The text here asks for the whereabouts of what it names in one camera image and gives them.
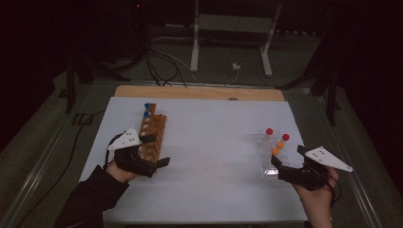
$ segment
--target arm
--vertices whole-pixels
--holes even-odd
[[[334,168],[328,167],[330,175],[338,179],[338,173]],[[329,179],[332,187],[335,187],[336,181]],[[323,186],[315,191],[308,191],[300,185],[293,184],[302,202],[308,220],[314,228],[332,228],[330,215],[330,206],[332,193],[328,186]]]
[[[119,169],[115,162],[106,170],[97,166],[91,176],[71,192],[54,227],[104,227],[102,213],[115,207],[127,183],[138,175]]]

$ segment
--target wooden block holder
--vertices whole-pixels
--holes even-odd
[[[143,117],[139,130],[139,138],[145,135],[156,135],[155,142],[145,143],[140,147],[141,157],[150,162],[157,163],[160,157],[161,145],[163,144],[163,131],[165,129],[166,116],[155,115],[156,104],[149,104],[149,117]]]

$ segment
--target black sleeve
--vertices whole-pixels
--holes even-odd
[[[102,213],[115,207],[129,185],[115,180],[101,166],[71,192],[54,227],[104,227]]]

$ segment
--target white tabletop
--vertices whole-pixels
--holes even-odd
[[[303,144],[287,102],[111,98],[81,181],[105,161],[109,141],[139,129],[145,103],[166,115],[161,158],[168,166],[130,183],[105,221],[221,223],[307,220],[297,193],[282,180],[264,180],[253,136],[267,127],[291,136],[289,162],[302,165]]]

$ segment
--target wooden edge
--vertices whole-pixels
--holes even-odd
[[[120,85],[115,97],[283,102],[277,89]]]

